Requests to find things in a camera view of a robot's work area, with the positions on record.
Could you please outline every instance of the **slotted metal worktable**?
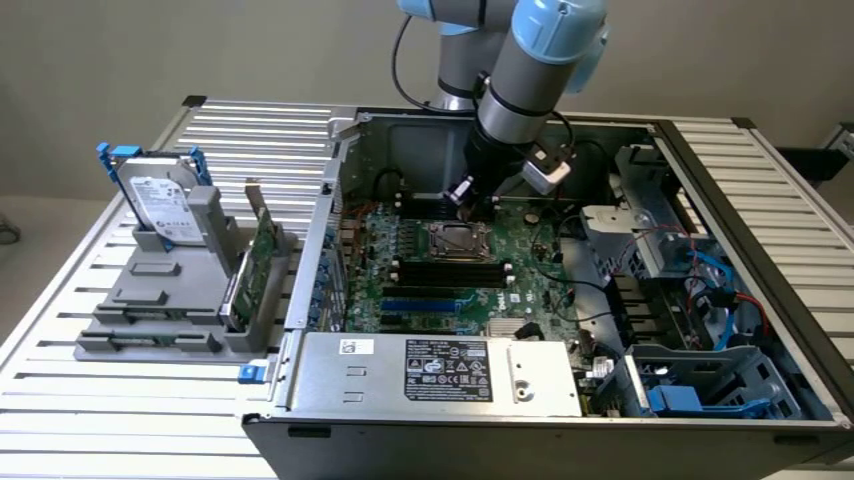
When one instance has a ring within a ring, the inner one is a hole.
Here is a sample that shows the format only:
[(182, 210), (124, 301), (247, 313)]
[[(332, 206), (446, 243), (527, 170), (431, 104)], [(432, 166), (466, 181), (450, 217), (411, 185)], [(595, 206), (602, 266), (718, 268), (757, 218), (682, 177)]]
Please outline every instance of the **slotted metal worktable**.
[[(275, 220), (304, 236), (332, 155), (331, 115), (324, 106), (208, 100), (182, 109), (155, 148), (203, 148), (223, 207), (240, 221), (252, 220), (243, 182), (259, 178)], [(729, 119), (670, 120), (854, 364), (850, 228), (755, 130)], [(73, 359), (77, 333), (135, 248), (132, 225), (116, 197), (0, 347), (0, 478), (274, 478), (235, 417), (240, 399), (266, 386), (239, 385), (236, 365)], [(279, 318), (286, 308), (287, 294)], [(850, 478), (854, 462), (833, 470), (771, 478)]]

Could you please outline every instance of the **robotic arm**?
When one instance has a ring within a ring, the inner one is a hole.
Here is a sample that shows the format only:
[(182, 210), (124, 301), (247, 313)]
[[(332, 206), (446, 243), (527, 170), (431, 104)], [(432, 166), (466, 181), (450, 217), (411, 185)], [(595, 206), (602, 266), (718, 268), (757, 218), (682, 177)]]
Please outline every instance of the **robotic arm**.
[[(546, 173), (526, 157), (561, 95), (579, 92), (595, 70), (607, 42), (605, 0), (398, 0), (398, 5), (408, 15), (443, 22), (442, 94), (434, 105), (448, 110), (478, 105), (464, 148), (467, 174), (450, 198), (466, 212), (519, 171), (549, 193), (569, 166)], [(483, 70), (491, 75), (478, 102), (474, 85)]]

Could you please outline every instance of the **white wall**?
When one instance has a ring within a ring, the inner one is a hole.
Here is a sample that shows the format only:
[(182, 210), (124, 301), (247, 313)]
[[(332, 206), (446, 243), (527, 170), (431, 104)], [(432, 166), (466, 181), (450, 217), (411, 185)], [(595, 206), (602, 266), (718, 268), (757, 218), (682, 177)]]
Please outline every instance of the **white wall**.
[[(814, 144), (854, 118), (850, 0), (611, 0), (575, 111), (749, 116)], [(0, 192), (106, 198), (102, 140), (150, 144), (187, 94), (402, 104), (392, 0), (0, 1)], [(403, 80), (434, 92), (435, 29), (414, 22)]]

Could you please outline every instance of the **floor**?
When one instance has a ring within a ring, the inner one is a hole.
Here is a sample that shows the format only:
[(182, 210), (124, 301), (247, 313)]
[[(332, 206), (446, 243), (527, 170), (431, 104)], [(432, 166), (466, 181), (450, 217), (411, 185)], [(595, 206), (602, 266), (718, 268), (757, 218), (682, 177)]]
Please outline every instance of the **floor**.
[(107, 202), (0, 196), (21, 240), (0, 245), (0, 343), (17, 325)]

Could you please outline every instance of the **motherboard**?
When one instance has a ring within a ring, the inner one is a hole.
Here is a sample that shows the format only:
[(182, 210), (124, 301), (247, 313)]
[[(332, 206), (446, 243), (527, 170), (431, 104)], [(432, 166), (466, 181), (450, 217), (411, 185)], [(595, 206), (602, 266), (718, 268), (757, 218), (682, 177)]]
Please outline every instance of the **motherboard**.
[(543, 209), (506, 203), (471, 223), (403, 213), (368, 205), (344, 222), (348, 331), (512, 337), (535, 323), (546, 340), (577, 338), (571, 286), (541, 273), (566, 279)]

